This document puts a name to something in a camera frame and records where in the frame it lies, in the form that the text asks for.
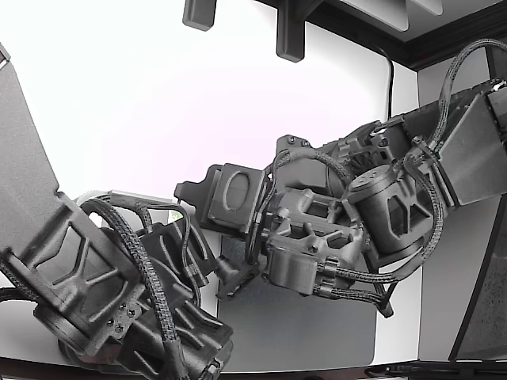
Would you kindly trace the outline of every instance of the black frame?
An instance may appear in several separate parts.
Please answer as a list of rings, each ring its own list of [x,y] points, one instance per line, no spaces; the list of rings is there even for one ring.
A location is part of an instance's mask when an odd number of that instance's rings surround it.
[[[474,40],[507,36],[507,2],[499,2],[403,42],[324,0],[256,1],[278,10],[276,53],[292,62],[304,58],[305,21],[372,51],[382,48],[395,62],[415,71],[452,58]],[[208,30],[214,19],[215,7],[210,7],[209,0],[186,0],[186,25]]]

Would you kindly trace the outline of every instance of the mounting bracket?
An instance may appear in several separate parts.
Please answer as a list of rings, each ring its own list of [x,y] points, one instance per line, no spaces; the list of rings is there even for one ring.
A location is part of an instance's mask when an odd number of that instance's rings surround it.
[[[305,20],[324,0],[272,0],[278,9],[276,54],[291,62],[304,58]],[[216,0],[186,0],[183,24],[207,31],[215,23]]]
[[[9,62],[10,55],[7,52],[7,50],[2,46],[2,44],[0,44],[0,63],[2,63],[2,61],[4,61],[4,60]]]
[[[204,32],[215,24],[216,0],[185,0],[183,24]]]
[[[323,0],[280,0],[276,54],[291,62],[304,58],[305,20]]]

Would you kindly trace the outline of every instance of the ceiling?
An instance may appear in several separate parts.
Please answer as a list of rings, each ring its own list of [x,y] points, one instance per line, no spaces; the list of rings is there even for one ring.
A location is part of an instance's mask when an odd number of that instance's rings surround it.
[[[395,27],[357,9],[363,8],[369,10],[368,8],[371,8],[370,4],[378,1],[379,0],[328,0],[328,3],[391,34],[396,37],[396,39],[406,42],[462,17],[478,12],[479,10],[484,10],[502,0],[441,0],[441,15],[432,14],[423,6],[419,5],[419,2],[414,0],[380,0],[386,1],[385,5],[391,4],[391,9],[388,9],[387,6],[380,6],[379,9],[372,9],[373,12],[370,12],[376,13],[379,18],[383,18],[387,22],[393,21],[396,16],[398,16],[398,24],[404,24],[404,21],[406,21],[406,27],[408,28],[406,31],[398,31]]]

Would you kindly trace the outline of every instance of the hole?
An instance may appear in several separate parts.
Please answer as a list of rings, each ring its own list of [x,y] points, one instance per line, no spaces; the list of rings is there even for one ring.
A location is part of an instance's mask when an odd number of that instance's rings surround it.
[[[37,266],[40,274],[53,284],[72,276],[74,268],[78,266],[81,240],[81,236],[72,227],[69,227],[58,254]]]
[[[328,208],[327,204],[313,202],[308,207],[306,214],[313,215],[313,216],[319,216],[321,218],[327,219],[327,208]]]
[[[119,276],[93,285],[86,294],[81,311],[90,316],[103,310],[121,292],[123,285],[124,282]]]
[[[405,206],[397,196],[393,196],[387,201],[389,207],[389,222],[391,231],[396,236],[402,236],[408,233],[408,215]]]
[[[89,247],[83,273],[85,280],[90,281],[110,271],[112,271],[112,268],[106,264],[104,259],[98,256],[98,253],[92,247]]]
[[[410,225],[412,227],[411,229],[413,229],[417,224],[426,220],[428,217],[429,216],[424,215],[421,212],[421,209],[417,205],[413,204],[410,207]]]

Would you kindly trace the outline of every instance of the white wall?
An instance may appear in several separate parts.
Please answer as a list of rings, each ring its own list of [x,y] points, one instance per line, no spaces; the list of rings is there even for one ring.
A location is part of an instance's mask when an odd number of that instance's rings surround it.
[[[384,119],[383,57],[308,25],[306,58],[290,63],[275,54],[274,9],[219,0],[215,26],[200,32],[181,23],[183,5],[2,2],[2,44],[69,196],[116,188],[170,198],[211,164],[265,167],[287,133],[319,146]],[[394,107],[417,107],[416,74],[400,66]],[[31,309],[0,306],[0,329],[9,326],[0,356],[61,363]]]
[[[419,104],[421,107],[438,100],[445,75],[451,66],[452,60],[453,58],[447,59],[417,73]],[[478,49],[471,53],[460,67],[452,87],[452,93],[469,89],[488,79],[490,79],[490,71],[488,70],[486,51],[484,48]]]

